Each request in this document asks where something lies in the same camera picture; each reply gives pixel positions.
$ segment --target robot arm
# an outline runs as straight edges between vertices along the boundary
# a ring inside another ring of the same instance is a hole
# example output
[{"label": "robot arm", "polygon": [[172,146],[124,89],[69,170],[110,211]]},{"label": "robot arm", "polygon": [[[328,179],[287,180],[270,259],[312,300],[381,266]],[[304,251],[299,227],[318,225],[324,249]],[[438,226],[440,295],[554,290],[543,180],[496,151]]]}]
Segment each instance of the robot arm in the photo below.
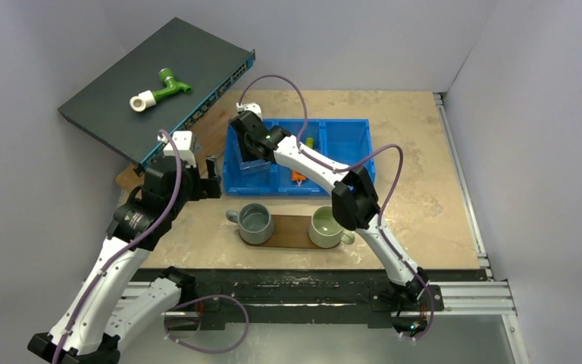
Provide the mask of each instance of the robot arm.
[{"label": "robot arm", "polygon": [[[173,135],[173,140],[177,151],[167,145],[164,155],[155,158],[146,169],[141,199],[136,198],[139,191],[133,191],[127,202],[114,212],[99,257],[69,310],[50,332],[36,334],[28,343],[28,350],[45,361],[52,362],[57,347],[60,347],[58,363],[116,363],[120,351],[152,320],[178,303],[197,298],[195,278],[170,267],[129,306],[114,312],[128,282],[159,239],[171,229],[172,221],[184,204],[221,196],[220,178],[214,158],[206,160],[208,178],[200,178],[192,153],[195,148],[193,134],[178,131]],[[165,215],[166,218],[152,227],[167,208],[174,192],[175,152],[178,152],[184,165],[181,168],[177,198]],[[137,246],[115,258],[131,241],[145,231],[148,232],[149,228],[154,229]],[[106,268],[109,259],[114,261]],[[73,317],[75,307],[81,301],[81,310]],[[74,323],[72,329],[66,332],[70,320]]]},{"label": "robot arm", "polygon": [[297,139],[290,132],[281,127],[268,130],[257,104],[238,105],[238,111],[241,112],[231,121],[231,127],[236,131],[242,160],[264,159],[277,163],[304,174],[325,189],[331,195],[333,216],[338,223],[356,231],[383,264],[393,286],[406,293],[411,301],[417,301],[424,292],[421,281],[426,284],[429,280],[423,269],[409,258],[386,222],[382,220],[382,225],[378,226],[378,195],[366,168],[361,166],[348,172],[336,172],[348,166],[301,144],[303,152],[331,166],[331,169],[325,168],[298,150]]}]

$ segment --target wooden table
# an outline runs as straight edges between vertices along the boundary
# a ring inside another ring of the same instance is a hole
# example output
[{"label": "wooden table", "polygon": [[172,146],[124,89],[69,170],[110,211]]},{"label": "wooden table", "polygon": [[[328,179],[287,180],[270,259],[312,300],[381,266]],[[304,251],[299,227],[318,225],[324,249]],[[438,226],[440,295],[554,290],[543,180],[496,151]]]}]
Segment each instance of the wooden table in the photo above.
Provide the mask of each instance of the wooden table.
[{"label": "wooden table", "polygon": [[[398,143],[405,165],[385,212],[393,233],[425,268],[478,268],[446,135],[432,93],[385,91],[305,91],[310,118],[367,118],[374,148]],[[233,114],[239,91],[218,101]],[[301,118],[293,91],[250,91],[245,102],[257,102],[265,118]],[[381,202],[396,173],[394,150],[376,157],[376,188]],[[223,196],[186,204],[173,228],[160,240],[143,268],[382,268],[359,236],[351,246],[334,249],[280,249],[244,244],[227,209],[250,202],[265,204],[274,214],[311,215],[330,199],[242,198]]]}]

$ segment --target metal frame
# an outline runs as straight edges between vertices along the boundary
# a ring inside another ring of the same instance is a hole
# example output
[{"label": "metal frame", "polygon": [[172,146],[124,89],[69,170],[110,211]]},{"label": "metal frame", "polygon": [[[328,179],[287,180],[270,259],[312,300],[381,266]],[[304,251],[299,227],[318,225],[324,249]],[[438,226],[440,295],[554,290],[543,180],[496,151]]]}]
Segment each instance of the metal frame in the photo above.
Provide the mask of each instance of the metal frame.
[{"label": "metal frame", "polygon": [[483,238],[480,236],[480,232],[478,229],[476,215],[474,214],[474,207],[472,206],[470,194],[468,192],[468,185],[465,183],[463,168],[461,168],[461,162],[458,160],[456,145],[454,144],[452,133],[449,130],[449,122],[447,121],[447,115],[445,114],[445,108],[443,107],[443,99],[439,93],[434,93],[433,97],[434,101],[436,101],[436,107],[438,108],[440,120],[443,123],[445,135],[447,136],[447,146],[449,147],[449,154],[452,156],[452,160],[454,161],[454,169],[456,170],[456,179],[458,180],[458,186],[461,188],[461,192],[463,193],[463,201],[465,202],[465,213],[468,216],[471,232],[472,235],[474,236],[476,253],[477,254],[485,253],[485,246],[483,245]]},{"label": "metal frame", "polygon": [[[516,315],[514,301],[507,282],[432,282],[439,285],[445,299],[445,311],[436,315]],[[150,282],[130,282],[116,310],[124,308],[144,293]],[[280,303],[275,306],[297,306],[297,303]],[[164,316],[195,316],[194,312],[164,312]],[[401,315],[418,316],[419,312]]]},{"label": "metal frame", "polygon": [[[447,146],[449,147],[449,154],[452,156],[454,162],[454,168],[456,170],[456,177],[458,180],[458,186],[461,188],[463,194],[463,200],[465,203],[465,213],[468,217],[468,223],[472,234],[474,235],[474,245],[476,247],[476,253],[479,265],[482,269],[485,269],[487,277],[490,281],[494,280],[492,269],[490,267],[490,261],[487,258],[487,253],[485,251],[485,246],[483,245],[483,238],[480,235],[480,230],[478,228],[478,223],[476,220],[476,215],[474,214],[474,207],[472,206],[471,198],[468,191],[468,185],[465,182],[465,175],[463,174],[463,168],[461,167],[461,162],[458,159],[458,153],[456,152],[456,145],[454,144],[454,139],[452,138],[452,132],[449,129],[449,122],[447,120],[447,114],[445,113],[445,106],[443,105],[443,96],[440,93],[433,94],[434,101],[436,102],[436,107],[438,108],[438,113],[440,115],[441,123],[443,124],[443,129],[445,130],[445,135],[447,137]],[[443,291],[443,297],[445,297],[446,306],[449,305],[450,299],[447,297],[446,292]],[[527,350],[525,349],[525,344],[523,342],[523,337],[521,336],[521,330],[518,325],[518,319],[516,316],[516,307],[514,305],[514,300],[512,299],[512,294],[508,295],[508,298],[500,303],[500,305],[494,301],[483,301],[481,299],[480,304],[494,305],[494,306],[484,306],[484,309],[504,309],[504,305],[512,304],[511,312],[503,312],[501,314],[503,319],[503,325],[505,326],[505,332],[507,333],[508,342],[510,348],[512,349],[512,355],[515,358],[517,364],[529,364],[530,359],[527,355]]]}]

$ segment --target wooden board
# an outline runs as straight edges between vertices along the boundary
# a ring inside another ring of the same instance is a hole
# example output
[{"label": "wooden board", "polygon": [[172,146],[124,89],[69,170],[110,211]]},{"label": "wooden board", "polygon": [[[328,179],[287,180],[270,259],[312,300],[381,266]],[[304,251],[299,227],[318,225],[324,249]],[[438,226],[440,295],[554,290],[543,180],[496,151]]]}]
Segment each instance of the wooden board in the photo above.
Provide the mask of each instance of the wooden board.
[{"label": "wooden board", "polygon": [[[478,268],[463,195],[445,131],[432,93],[389,91],[305,91],[311,118],[367,118],[375,148],[397,143],[405,151],[402,177],[384,217],[406,252],[425,268]],[[234,115],[239,92],[218,103]],[[266,118],[301,118],[293,91],[250,91],[245,102],[258,102]],[[385,198],[396,173],[395,151],[375,158],[375,187]],[[359,236],[353,245],[333,249],[262,249],[244,244],[224,212],[250,202],[272,214],[310,216],[328,198],[256,198],[223,196],[190,202],[164,235],[146,268],[382,268]]]},{"label": "wooden board", "polygon": [[271,238],[262,244],[245,243],[261,248],[325,249],[313,244],[309,238],[311,216],[272,215],[271,217],[275,227]]},{"label": "wooden board", "polygon": [[[197,145],[201,147],[195,153],[195,160],[202,176],[206,175],[206,156],[215,155],[219,158],[224,154],[229,120],[229,114],[222,107],[214,105],[190,129],[197,138]],[[114,179],[126,192],[144,183],[144,177],[137,177],[134,167],[135,165],[129,165]]]}]

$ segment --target purple cable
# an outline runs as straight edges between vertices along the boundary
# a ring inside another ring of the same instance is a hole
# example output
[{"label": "purple cable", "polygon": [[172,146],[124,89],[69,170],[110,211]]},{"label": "purple cable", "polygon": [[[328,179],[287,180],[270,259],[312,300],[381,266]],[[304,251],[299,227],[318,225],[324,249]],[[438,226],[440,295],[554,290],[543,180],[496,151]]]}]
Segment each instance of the purple cable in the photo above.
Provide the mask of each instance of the purple cable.
[{"label": "purple cable", "polygon": [[[155,222],[148,229],[146,229],[143,233],[141,233],[137,238],[130,241],[130,243],[128,243],[125,247],[119,249],[118,252],[116,252],[109,260],[107,260],[104,263],[104,265],[102,265],[101,271],[103,271],[104,274],[105,274],[105,272],[108,271],[108,268],[110,268],[111,265],[120,256],[122,256],[128,250],[137,246],[137,244],[141,243],[142,240],[144,240],[148,235],[150,235],[150,233],[152,233],[157,228],[157,226],[159,226],[161,224],[161,222],[166,218],[166,215],[168,215],[169,211],[173,208],[173,205],[175,204],[175,199],[177,199],[177,194],[180,192],[180,184],[182,183],[182,162],[180,159],[180,154],[177,152],[177,145],[173,141],[173,138],[171,138],[171,135],[166,130],[161,129],[161,130],[159,130],[158,133],[163,135],[164,137],[166,137],[168,142],[173,146],[173,150],[175,151],[174,154],[175,154],[176,174],[175,174],[175,186],[173,187],[173,193],[171,194],[171,199],[168,201],[168,204],[166,205],[166,208],[161,213],[161,215],[159,215],[157,220],[155,220]],[[102,278],[102,276],[103,275],[95,275],[95,277],[92,279],[90,284],[88,284],[88,287],[86,288],[86,290],[83,291],[83,295],[81,296],[81,298],[79,298],[79,301],[77,301],[77,304],[74,306],[74,310],[73,310],[72,314],[70,315],[70,320],[68,320],[68,323],[65,327],[66,334],[61,335],[61,339],[59,339],[59,343],[57,344],[57,348],[55,349],[55,353],[52,355],[52,364],[59,363],[59,355],[61,355],[61,349],[64,347],[64,345],[66,344],[66,340],[68,339],[68,332],[70,332],[70,330],[72,329],[74,322],[75,322],[75,318],[78,317],[79,314],[81,313],[81,309],[83,308],[83,305],[86,303],[86,301],[90,297],[92,290],[95,289],[95,286],[97,285],[99,280]]]},{"label": "purple cable", "polygon": [[[249,91],[249,89],[251,88],[251,86],[253,86],[254,83],[258,82],[259,80],[263,79],[263,78],[269,78],[269,77],[273,77],[273,78],[279,78],[281,80],[286,81],[289,85],[291,85],[291,87],[296,91],[296,93],[298,94],[298,97],[300,98],[300,102],[302,103],[302,111],[304,113],[304,123],[302,124],[302,128],[300,129],[300,131],[298,132],[298,135],[296,136],[296,146],[298,147],[298,150],[307,158],[311,159],[313,162],[318,163],[319,165],[325,167],[325,168],[329,168],[332,169],[332,166],[315,158],[314,156],[308,154],[307,152],[304,151],[304,149],[301,147],[301,143],[300,140],[302,138],[302,134],[305,132],[309,119],[308,119],[308,111],[307,111],[307,104],[305,102],[305,98],[302,95],[302,92],[300,91],[300,89],[288,78],[284,77],[284,76],[280,76],[279,74],[265,74],[263,76],[260,76],[258,78],[256,78],[255,80],[253,80],[251,83],[249,83],[249,85],[244,89],[244,91],[242,91],[242,95],[239,97],[239,103],[242,104],[242,100],[244,100],[244,95],[246,95],[246,92]],[[398,169],[396,170],[396,177],[393,180],[392,186],[390,188],[390,191],[387,194],[387,197],[385,198],[385,201],[383,202],[382,207],[380,207],[380,212],[378,213],[378,230],[380,232],[380,235],[383,237],[383,239],[385,240],[385,243],[389,246],[389,248],[394,252],[394,254],[396,254],[396,256],[398,256],[398,259],[400,259],[402,262],[405,262],[405,259],[403,257],[403,255],[394,247],[394,245],[390,244],[390,240],[387,237],[387,235],[385,235],[383,229],[382,229],[382,220],[383,220],[383,213],[385,212],[385,208],[387,207],[387,204],[390,201],[390,198],[393,194],[393,191],[396,189],[396,185],[398,184],[398,179],[400,178],[400,174],[402,172],[402,161],[404,159],[404,154],[402,152],[402,148],[397,145],[397,144],[387,144],[386,146],[382,146],[379,149],[377,149],[375,152],[371,153],[370,155],[364,157],[360,162],[354,164],[354,165],[350,165],[347,168],[344,169],[335,169],[333,170],[336,173],[341,173],[341,172],[347,172],[347,171],[351,171],[354,168],[360,167],[361,165],[363,165],[364,163],[366,163],[369,159],[372,159],[373,157],[375,157],[376,155],[380,154],[381,152],[389,149],[389,148],[396,148],[398,149],[398,154],[400,155],[400,159],[398,162]],[[409,271],[414,275],[414,277],[416,277],[416,279],[418,280],[418,283],[423,285],[423,288],[425,289],[425,292],[427,293],[427,296],[429,298],[430,301],[430,319],[429,322],[427,324],[427,327],[425,327],[425,329],[417,336],[414,336],[413,338],[415,340],[420,339],[421,337],[423,337],[430,329],[430,326],[433,323],[433,313],[434,313],[434,299],[433,299],[433,294],[429,288],[429,286],[427,285],[427,283],[423,280],[423,278],[421,278],[420,275],[418,275],[418,273],[416,272],[415,269],[412,268],[411,265],[409,264],[405,264],[407,266],[407,269],[409,269]]]},{"label": "purple cable", "polygon": [[198,299],[191,300],[191,301],[185,302],[185,303],[181,303],[181,304],[173,307],[172,309],[183,309],[186,306],[190,306],[190,305],[193,305],[193,304],[195,304],[197,302],[201,302],[201,301],[204,301],[204,300],[209,300],[209,299],[215,298],[215,297],[217,297],[217,298],[225,298],[225,299],[227,299],[229,301],[233,301],[233,303],[235,303],[239,307],[239,309],[242,310],[242,313],[244,314],[244,320],[245,320],[244,321],[244,325],[245,325],[244,326],[244,332],[242,333],[242,336],[239,338],[239,340],[236,343],[234,343],[230,347],[227,347],[225,349],[219,349],[219,350],[203,349],[201,347],[196,347],[196,346],[193,346],[191,344],[187,344],[187,343],[181,341],[180,339],[176,339],[175,337],[172,337],[171,336],[171,333],[168,331],[168,328],[166,327],[166,321],[164,320],[164,332],[166,333],[166,336],[169,339],[171,339],[171,341],[173,341],[176,344],[179,344],[179,345],[181,345],[183,347],[188,347],[191,350],[199,351],[200,353],[204,353],[204,354],[223,354],[223,353],[228,353],[229,351],[231,351],[231,350],[235,349],[236,347],[238,347],[244,341],[244,339],[246,338],[246,333],[249,332],[249,314],[246,313],[246,307],[244,307],[244,305],[241,304],[238,300],[232,298],[231,296],[226,296],[224,294],[212,294],[210,296],[199,297]]}]

